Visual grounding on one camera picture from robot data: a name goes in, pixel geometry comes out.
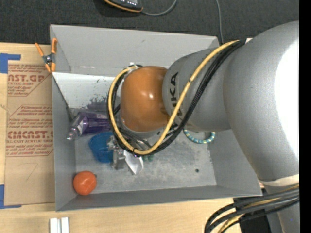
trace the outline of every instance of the yellow cable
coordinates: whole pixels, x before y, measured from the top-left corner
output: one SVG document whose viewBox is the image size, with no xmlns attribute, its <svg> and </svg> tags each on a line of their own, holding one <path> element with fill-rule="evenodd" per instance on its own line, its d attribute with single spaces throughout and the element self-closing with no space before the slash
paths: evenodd
<svg viewBox="0 0 311 233">
<path fill-rule="evenodd" d="M 227 220 L 226 223 L 223 224 L 223 226 L 218 230 L 217 233 L 223 233 L 226 229 L 230 228 L 234 223 L 239 221 L 240 217 L 242 217 L 242 216 L 244 216 L 244 214 L 235 216 L 235 217 Z"/>
<path fill-rule="evenodd" d="M 191 82 L 197 77 L 197 75 L 199 74 L 199 72 L 203 69 L 203 67 L 208 63 L 208 61 L 211 60 L 211 58 L 213 58 L 217 53 L 219 53 L 220 51 L 222 51 L 223 49 L 229 47 L 230 45 L 232 45 L 233 43 L 237 42 L 238 40 L 236 41 L 231 41 L 231 42 L 228 42 L 228 43 L 225 43 L 223 45 L 221 45 L 220 47 L 216 48 L 212 53 L 210 53 L 203 61 L 202 63 L 197 67 L 197 69 L 194 71 L 194 73 L 192 74 L 192 76 L 190 77 L 189 81 L 187 82 L 187 84 L 185 85 L 185 88 L 184 90 L 182 91 L 182 93 L 180 94 L 180 97 L 179 97 L 179 100 L 177 102 L 177 105 L 175 106 L 175 109 L 169 119 L 169 122 L 165 128 L 165 130 L 163 131 L 161 137 L 158 139 L 158 141 L 149 149 L 147 150 L 138 150 L 136 148 L 134 148 L 133 146 L 131 146 L 123 137 L 123 135 L 120 133 L 118 127 L 117 127 L 117 124 L 116 124 L 116 121 L 115 121 L 115 118 L 113 116 L 113 111 L 112 111 L 112 93 L 113 93 L 113 89 L 115 87 L 115 84 L 117 82 L 117 80 L 120 78 L 120 76 L 122 76 L 124 73 L 127 73 L 128 71 L 132 70 L 132 69 L 135 69 L 136 67 L 128 67 L 128 69 L 125 69 L 123 70 L 122 72 L 120 72 L 114 79 L 114 81 L 112 82 L 111 84 L 111 87 L 109 89 L 109 93 L 108 93 L 108 111 L 109 111 L 109 116 L 110 116 L 110 119 L 111 119 L 111 123 L 112 123 L 112 126 L 115 130 L 115 133 L 117 134 L 117 136 L 119 137 L 119 139 L 121 140 L 121 142 L 126 145 L 126 147 L 132 151 L 133 153 L 136 153 L 136 154 L 139 154 L 139 155 L 146 155 L 146 154 L 149 154 L 151 152 L 153 152 L 154 150 L 156 150 L 156 148 L 162 143 L 162 141 L 164 140 L 167 132 L 170 130 L 174 120 L 175 120 L 175 117 L 178 113 L 178 110 L 186 96 L 186 93 L 187 91 L 189 90 L 190 88 L 190 85 L 191 85 Z"/>
<path fill-rule="evenodd" d="M 299 187 L 299 184 L 295 185 L 293 187 L 290 187 L 288 189 L 285 189 L 284 191 L 292 190 L 292 189 L 295 189 L 298 187 Z M 261 204 L 266 204 L 266 203 L 269 203 L 269 202 L 272 202 L 272 201 L 275 201 L 278 199 L 280 199 L 280 197 L 275 198 L 275 199 L 270 199 L 270 200 L 263 200 L 263 201 L 259 201 L 259 202 L 254 202 L 254 203 L 251 203 L 251 204 L 245 206 L 245 208 L 249 208 L 249 207 L 253 207 L 253 206 L 261 205 Z M 245 215 L 245 214 L 241 214 L 241 215 L 235 216 L 235 217 L 227 220 L 226 223 L 219 229 L 219 231 L 217 233 L 223 233 L 226 229 L 230 228 L 234 223 L 236 223 L 240 219 L 240 217 L 242 217 L 243 215 Z"/>
</svg>

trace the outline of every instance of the electrical cord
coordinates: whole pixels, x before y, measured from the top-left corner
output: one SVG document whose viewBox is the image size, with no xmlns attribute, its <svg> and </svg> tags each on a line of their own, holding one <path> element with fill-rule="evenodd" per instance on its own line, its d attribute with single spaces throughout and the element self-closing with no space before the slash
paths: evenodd
<svg viewBox="0 0 311 233">
<path fill-rule="evenodd" d="M 183 128 L 185 127 L 189 118 L 191 117 L 197 103 L 199 102 L 200 97 L 202 96 L 205 88 L 207 87 L 207 85 L 208 85 L 210 79 L 212 78 L 212 76 L 214 75 L 214 73 L 218 70 L 218 68 L 223 63 L 223 61 L 225 61 L 225 59 L 232 52 L 234 52 L 236 49 L 243 46 L 244 44 L 245 44 L 245 41 L 237 41 L 234 44 L 232 44 L 231 46 L 229 46 L 228 48 L 226 48 L 225 51 L 222 51 L 222 52 L 220 52 L 220 54 L 218 54 L 216 59 L 211 63 L 211 65 L 210 65 L 209 69 L 207 70 L 207 72 L 205 73 L 203 79 L 201 80 L 200 85 L 196 91 L 196 94 L 194 95 L 193 100 L 192 100 L 192 102 L 189 106 L 189 109 L 187 110 L 184 118 L 182 119 L 182 121 L 180 122 L 178 127 L 169 133 L 169 135 L 171 135 L 171 137 L 168 138 L 164 143 L 162 143 L 157 148 L 157 150 L 154 151 L 154 153 L 157 153 L 157 152 L 163 150 L 164 148 L 166 148 L 169 144 L 171 144 L 177 138 L 177 136 L 183 130 Z"/>
<path fill-rule="evenodd" d="M 290 189 L 279 193 L 235 202 L 216 211 L 208 219 L 205 225 L 205 233 L 212 232 L 215 227 L 226 221 L 226 223 L 218 231 L 219 233 L 223 233 L 227 228 L 231 227 L 236 223 L 283 210 L 285 208 L 288 208 L 289 206 L 298 203 L 298 201 L 299 185 L 296 185 L 294 187 L 291 187 Z M 236 212 L 232 212 L 223 217 L 220 217 L 218 220 L 213 222 L 213 220 L 215 220 L 222 213 L 234 208 L 236 209 Z"/>
<path fill-rule="evenodd" d="M 215 55 L 217 55 L 218 53 L 220 53 L 222 50 L 224 50 L 225 48 L 229 47 L 230 45 L 234 44 L 235 42 L 238 41 L 231 41 L 228 43 L 225 43 L 223 45 L 221 45 L 220 47 L 216 48 L 214 51 L 212 51 L 211 54 L 209 54 L 204 60 L 203 62 L 197 67 L 197 69 L 194 71 L 194 73 L 192 74 L 192 76 L 190 77 L 189 81 L 187 82 L 187 84 L 185 85 L 184 90 L 182 91 L 182 93 L 180 94 L 179 100 L 177 102 L 177 105 L 169 119 L 169 122 L 166 126 L 166 128 L 164 129 L 161 137 L 158 139 L 158 141 L 149 149 L 147 150 L 138 150 L 137 148 L 134 148 L 133 146 L 131 146 L 122 136 L 122 134 L 120 133 L 115 118 L 114 118 L 114 114 L 113 114 L 113 107 L 112 107 L 112 97 L 113 94 L 116 93 L 115 91 L 115 86 L 118 82 L 120 82 L 121 77 L 124 77 L 124 75 L 126 73 L 128 73 L 129 71 L 136 69 L 137 67 L 128 67 L 126 69 L 124 69 L 123 71 L 121 71 L 113 80 L 111 87 L 109 89 L 109 93 L 108 93 L 108 114 L 109 114 L 109 121 L 112 125 L 112 128 L 114 129 L 114 133 L 118 136 L 118 138 L 120 139 L 120 141 L 123 143 L 123 145 L 125 145 L 127 147 L 128 150 L 130 150 L 133 154 L 138 154 L 138 155 L 146 155 L 146 154 L 150 154 L 152 152 L 154 152 L 157 147 L 162 143 L 162 141 L 165 139 L 167 132 L 170 130 L 173 121 L 175 119 L 175 117 L 177 116 L 178 110 L 186 96 L 186 93 L 188 91 L 188 89 L 190 88 L 191 83 L 195 80 L 195 78 L 197 77 L 197 75 L 200 73 L 200 71 L 204 68 L 204 66 L 208 63 L 208 61 L 210 61 Z"/>
<path fill-rule="evenodd" d="M 160 12 L 160 13 L 148 13 L 148 12 L 144 12 L 144 11 L 141 11 L 141 13 L 145 14 L 145 15 L 148 15 L 148 16 L 154 16 L 154 17 L 157 17 L 157 16 L 163 16 L 167 13 L 169 13 L 170 11 L 173 10 L 173 8 L 176 6 L 177 4 L 177 1 L 178 0 L 174 0 L 174 2 L 172 3 L 172 5 L 165 11 L 163 12 Z M 219 31 L 220 31 L 220 39 L 221 39 L 221 42 L 223 43 L 224 42 L 224 38 L 223 38 L 223 32 L 222 32 L 222 16 L 221 16 L 221 10 L 220 10 L 220 5 L 219 5 L 219 2 L 218 0 L 215 0 L 216 1 L 216 4 L 217 4 L 217 9 L 218 9 L 218 17 L 219 17 Z"/>
<path fill-rule="evenodd" d="M 231 209 L 239 208 L 239 207 L 243 208 L 244 206 L 247 206 L 249 204 L 257 203 L 257 202 L 264 201 L 264 200 L 271 200 L 271 199 L 276 199 L 276 198 L 281 198 L 281 197 L 284 199 L 287 199 L 287 198 L 298 196 L 298 195 L 299 195 L 299 186 L 297 185 L 291 188 L 290 190 L 268 194 L 262 197 L 248 198 L 248 199 L 234 202 L 214 212 L 212 216 L 210 216 L 209 219 L 207 220 L 206 226 L 209 226 L 212 223 L 212 221 L 216 219 L 218 216 L 220 216 L 222 213 L 229 211 Z"/>
<path fill-rule="evenodd" d="M 197 92 L 194 95 L 194 98 L 193 98 L 193 100 L 192 100 L 192 102 L 191 102 L 191 104 L 189 106 L 189 109 L 188 109 L 187 113 L 185 114 L 184 118 L 182 119 L 181 123 L 179 124 L 178 127 L 177 127 L 177 125 L 175 123 L 172 125 L 171 131 L 169 133 L 167 133 L 167 135 L 165 136 L 166 141 L 163 142 L 162 144 L 160 144 L 160 146 L 158 146 L 158 148 L 156 150 L 154 150 L 153 154 L 155 154 L 157 152 L 160 152 L 161 150 L 166 148 L 169 144 L 171 144 L 177 138 L 177 136 L 182 131 L 183 127 L 186 125 L 188 119 L 192 115 L 192 112 L 193 112 L 196 104 L 198 103 L 200 97 L 202 96 L 203 91 L 207 87 L 207 85 L 208 85 L 210 79 L 212 78 L 213 74 L 217 71 L 217 69 L 220 67 L 220 65 L 223 63 L 223 61 L 225 61 L 225 59 L 232 52 L 234 52 L 239 47 L 243 46 L 245 44 L 245 42 L 246 42 L 246 40 L 236 41 L 232 45 L 230 45 L 227 48 L 225 48 L 225 50 L 223 50 L 219 54 L 217 54 L 217 57 L 211 63 L 209 69 L 207 70 L 207 72 L 205 73 L 203 79 L 201 80 L 199 88 L 197 89 Z M 117 92 L 117 89 L 118 89 L 118 87 L 119 87 L 119 85 L 121 83 L 122 77 L 123 76 L 120 76 L 120 79 L 116 82 L 116 86 L 114 87 L 114 92 L 115 93 Z M 131 150 L 129 150 L 127 148 L 127 146 L 125 144 L 123 144 L 123 142 L 119 139 L 118 135 L 114 131 L 113 131 L 113 133 L 114 133 L 116 141 L 118 142 L 120 147 L 125 149 L 128 152 L 131 152 Z"/>
<path fill-rule="evenodd" d="M 279 207 L 276 207 L 274 209 L 267 210 L 264 212 L 259 212 L 259 213 L 256 213 L 254 215 L 252 215 L 252 214 L 240 215 L 240 216 L 238 216 L 237 220 L 233 220 L 232 222 L 229 222 L 225 227 L 221 228 L 218 231 L 218 233 L 224 233 L 227 229 L 229 229 L 231 226 L 233 226 L 235 224 L 243 223 L 243 222 L 248 221 L 248 220 L 253 220 L 253 219 L 256 219 L 256 218 L 261 217 L 261 216 L 266 216 L 266 215 L 287 209 L 287 208 L 299 203 L 299 200 L 300 200 L 300 198 L 298 197 L 298 198 L 292 200 L 291 202 L 289 202 L 285 205 L 282 205 L 282 206 L 279 206 Z"/>
</svg>

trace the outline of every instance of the black cable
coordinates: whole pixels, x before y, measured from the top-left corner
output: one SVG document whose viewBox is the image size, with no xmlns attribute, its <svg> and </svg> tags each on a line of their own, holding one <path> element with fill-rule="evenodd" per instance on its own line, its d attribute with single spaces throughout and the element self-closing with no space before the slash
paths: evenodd
<svg viewBox="0 0 311 233">
<path fill-rule="evenodd" d="M 278 192 L 278 193 L 273 193 L 273 194 L 269 194 L 269 195 L 265 195 L 265 196 L 261 196 L 261 197 L 255 197 L 255 198 L 248 198 L 245 200 L 241 200 L 241 201 L 237 201 L 234 202 L 232 204 L 229 204 L 219 210 L 217 210 L 216 212 L 214 212 L 212 214 L 212 216 L 209 217 L 209 219 L 206 222 L 206 227 L 208 227 L 209 225 L 211 225 L 212 221 L 217 218 L 218 216 L 220 216 L 222 213 L 237 208 L 240 209 L 238 207 L 241 206 L 247 206 L 251 203 L 255 203 L 255 202 L 260 202 L 260 201 L 264 201 L 264 200 L 271 200 L 271 199 L 275 199 L 275 198 L 290 198 L 293 196 L 298 196 L 299 195 L 299 188 L 294 188 L 288 191 L 283 191 L 283 192 Z"/>
<path fill-rule="evenodd" d="M 297 198 L 297 196 L 293 197 L 293 198 L 290 198 L 290 199 L 276 200 L 276 201 L 272 201 L 272 202 L 269 202 L 269 203 L 255 205 L 255 206 L 251 206 L 251 207 L 248 207 L 248 208 L 244 208 L 242 210 L 238 210 L 236 212 L 232 212 L 232 213 L 227 214 L 227 215 L 221 217 L 220 219 L 216 220 L 211 225 L 205 227 L 205 233 L 212 232 L 212 230 L 215 229 L 218 225 L 220 225 L 221 223 L 223 223 L 223 222 L 227 221 L 228 219 L 231 219 L 231 218 L 233 218 L 235 216 L 246 214 L 246 213 L 255 212 L 255 211 L 258 211 L 258 210 L 262 210 L 262 209 L 267 209 L 269 207 L 275 207 L 275 206 L 279 206 L 279 205 L 284 205 L 284 203 L 288 203 L 288 202 L 290 202 L 290 201 L 292 201 L 292 200 L 294 200 L 296 198 Z"/>
<path fill-rule="evenodd" d="M 177 129 L 175 129 L 172 133 L 171 133 L 171 137 L 169 139 L 167 139 L 165 142 L 163 142 L 162 144 L 160 144 L 160 146 L 153 151 L 154 153 L 158 153 L 161 150 L 163 150 L 164 148 L 166 148 L 169 144 L 171 144 L 180 134 L 180 132 L 182 131 L 182 129 L 184 128 L 184 126 L 186 125 L 187 121 L 189 120 L 189 118 L 192 115 L 192 112 L 194 111 L 195 106 L 197 105 L 200 97 L 202 96 L 204 89 L 207 87 L 209 81 L 211 80 L 213 74 L 216 72 L 216 70 L 220 67 L 220 65 L 223 63 L 223 61 L 225 61 L 225 59 L 232 53 L 234 52 L 236 49 L 238 49 L 239 47 L 243 46 L 245 44 L 245 41 L 238 41 L 234 44 L 232 44 L 231 46 L 229 46 L 228 48 L 226 48 L 225 50 L 221 51 L 216 59 L 211 63 L 209 69 L 207 70 L 207 72 L 205 73 L 203 79 L 200 82 L 199 88 L 196 92 L 196 94 L 194 95 L 194 98 L 190 104 L 189 109 L 187 110 L 183 120 L 180 122 L 180 124 L 178 125 Z"/>
<path fill-rule="evenodd" d="M 295 200 L 293 200 L 292 202 L 288 203 L 288 204 L 285 204 L 283 206 L 279 206 L 277 208 L 274 208 L 274 209 L 271 209 L 271 210 L 268 210 L 268 211 L 264 211 L 264 212 L 259 212 L 259 213 L 256 213 L 255 215 L 244 215 L 242 216 L 241 218 L 239 218 L 238 221 L 232 223 L 228 228 L 226 228 L 224 231 L 222 231 L 221 233 L 225 233 L 226 230 L 228 230 L 230 227 L 232 227 L 233 225 L 235 224 L 238 224 L 238 223 L 243 223 L 245 221 L 248 221 L 248 220 L 252 220 L 252 219 L 256 219 L 258 217 L 261 217 L 261 216 L 266 216 L 266 215 L 269 215 L 269 214 L 272 214 L 272 213 L 276 213 L 276 212 L 279 212 L 279 211 L 282 211 L 284 209 L 287 209 L 295 204 L 299 203 L 299 197 L 296 198 Z"/>
<path fill-rule="evenodd" d="M 222 50 L 216 57 L 216 59 L 211 63 L 209 69 L 207 70 L 207 72 L 205 73 L 203 79 L 200 82 L 199 88 L 196 92 L 196 94 L 194 95 L 194 98 L 190 104 L 190 107 L 188 109 L 188 111 L 186 112 L 184 118 L 182 119 L 181 123 L 178 125 L 177 129 L 173 130 L 172 132 L 170 132 L 170 138 L 168 138 L 165 142 L 161 143 L 156 150 L 154 150 L 152 153 L 150 154 L 155 154 L 160 152 L 161 150 L 165 149 L 169 144 L 171 144 L 180 134 L 180 132 L 182 131 L 182 129 L 184 128 L 184 126 L 186 125 L 188 119 L 190 118 L 190 116 L 192 115 L 192 112 L 194 111 L 194 108 L 196 106 L 196 104 L 198 103 L 200 97 L 202 96 L 204 89 L 207 87 L 209 81 L 211 80 L 212 76 L 214 75 L 214 73 L 218 70 L 218 68 L 220 67 L 220 65 L 223 63 L 223 61 L 225 61 L 225 59 L 232 53 L 234 52 L 236 49 L 238 49 L 239 47 L 243 46 L 245 44 L 246 40 L 242 40 L 242 41 L 237 41 L 235 43 L 233 43 L 232 45 L 228 46 L 226 49 Z M 117 80 L 116 85 L 114 87 L 113 90 L 113 96 L 115 96 L 115 93 L 118 90 L 118 87 L 121 84 L 121 80 L 123 79 L 123 75 Z M 114 102 L 115 100 L 113 100 L 112 103 L 112 109 L 113 111 L 114 109 Z M 119 139 L 119 137 L 115 134 L 115 132 L 113 131 L 116 141 L 118 142 L 118 144 L 120 145 L 121 148 L 125 149 L 126 151 L 131 152 L 130 149 L 128 149 L 127 146 L 125 146 L 125 144 L 122 143 L 122 141 Z"/>
</svg>

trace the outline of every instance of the cardboard sheet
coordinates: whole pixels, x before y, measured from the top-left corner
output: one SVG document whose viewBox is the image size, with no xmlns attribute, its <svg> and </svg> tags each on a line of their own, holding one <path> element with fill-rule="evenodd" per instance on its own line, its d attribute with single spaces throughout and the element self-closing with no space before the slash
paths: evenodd
<svg viewBox="0 0 311 233">
<path fill-rule="evenodd" d="M 50 46 L 42 49 L 51 52 Z M 1 85 L 7 92 L 7 105 L 0 111 L 7 117 L 4 204 L 53 202 L 51 75 L 34 44 L 1 43 L 0 53 L 21 55 L 19 61 L 8 62 L 7 85 Z"/>
</svg>

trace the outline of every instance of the cardboard box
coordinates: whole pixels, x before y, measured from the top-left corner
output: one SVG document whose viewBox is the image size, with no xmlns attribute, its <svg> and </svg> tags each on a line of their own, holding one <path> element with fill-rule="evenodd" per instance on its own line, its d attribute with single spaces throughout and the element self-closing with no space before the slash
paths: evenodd
<svg viewBox="0 0 311 233">
<path fill-rule="evenodd" d="M 82 108 L 105 98 L 113 77 L 131 62 L 169 68 L 184 55 L 215 48 L 215 37 L 51 26 L 58 40 L 52 78 L 56 210 L 166 203 L 261 195 L 257 177 L 231 130 L 217 133 L 212 144 L 196 145 L 183 134 L 139 175 L 99 163 L 88 148 L 91 136 L 66 139 L 70 125 L 66 107 Z M 74 175 L 97 174 L 88 196 L 77 195 Z"/>
<path fill-rule="evenodd" d="M 4 204 L 54 202 L 51 75 L 34 44 L 1 43 L 0 53 L 19 56 L 8 61 L 7 74 L 0 74 Z"/>
</svg>

